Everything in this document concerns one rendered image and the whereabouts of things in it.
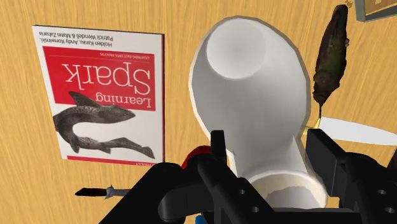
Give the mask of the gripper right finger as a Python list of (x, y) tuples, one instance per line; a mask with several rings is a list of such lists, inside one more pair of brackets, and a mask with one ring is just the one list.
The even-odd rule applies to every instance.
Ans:
[(309, 129), (305, 152), (344, 224), (397, 224), (397, 171), (361, 153), (344, 151), (321, 129)]

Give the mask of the red and white shark book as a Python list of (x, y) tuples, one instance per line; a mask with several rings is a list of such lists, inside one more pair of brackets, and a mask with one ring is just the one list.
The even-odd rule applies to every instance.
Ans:
[(32, 32), (62, 158), (164, 161), (163, 34), (52, 25)]

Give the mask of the dark brown feather quill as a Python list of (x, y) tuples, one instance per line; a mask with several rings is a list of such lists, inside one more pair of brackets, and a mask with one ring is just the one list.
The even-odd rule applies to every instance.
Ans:
[(345, 4), (339, 4), (334, 8), (319, 46), (312, 93), (313, 99), (319, 104), (319, 119), (322, 118), (322, 107), (340, 86), (340, 80), (345, 73), (349, 46), (348, 13), (349, 8)]

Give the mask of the red round object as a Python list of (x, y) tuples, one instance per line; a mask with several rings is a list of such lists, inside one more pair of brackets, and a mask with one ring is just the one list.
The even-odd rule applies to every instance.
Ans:
[(211, 147), (207, 145), (202, 145), (196, 147), (194, 150), (189, 152), (189, 154), (186, 156), (184, 162), (181, 165), (182, 169), (185, 169), (188, 165), (188, 161), (190, 158), (196, 156), (196, 155), (201, 155), (201, 154), (210, 154), (211, 153)]

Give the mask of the white flat pointed object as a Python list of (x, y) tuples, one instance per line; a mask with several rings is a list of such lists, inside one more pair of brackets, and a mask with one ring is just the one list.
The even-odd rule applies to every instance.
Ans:
[(361, 123), (322, 117), (319, 120), (319, 128), (336, 140), (397, 146), (397, 134)]

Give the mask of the black and grey pen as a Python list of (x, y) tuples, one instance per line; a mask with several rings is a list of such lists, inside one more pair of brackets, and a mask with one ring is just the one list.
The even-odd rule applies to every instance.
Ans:
[(75, 196), (81, 197), (104, 197), (108, 199), (111, 197), (124, 197), (130, 191), (129, 188), (114, 188), (110, 185), (107, 188), (81, 188), (75, 192)]

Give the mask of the white ceramic vase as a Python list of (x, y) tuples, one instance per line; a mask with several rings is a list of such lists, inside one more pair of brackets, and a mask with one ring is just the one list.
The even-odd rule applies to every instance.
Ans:
[(323, 181), (302, 144), (309, 84), (292, 40), (252, 17), (215, 24), (190, 68), (190, 99), (202, 130), (224, 132), (231, 170), (272, 207), (327, 205)]

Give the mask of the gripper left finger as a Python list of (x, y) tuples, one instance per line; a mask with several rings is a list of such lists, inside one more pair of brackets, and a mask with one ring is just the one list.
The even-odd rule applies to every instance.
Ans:
[(265, 224), (274, 210), (226, 164), (222, 130), (211, 132), (211, 152), (178, 164), (154, 165), (99, 224), (183, 224), (209, 213), (209, 224)]

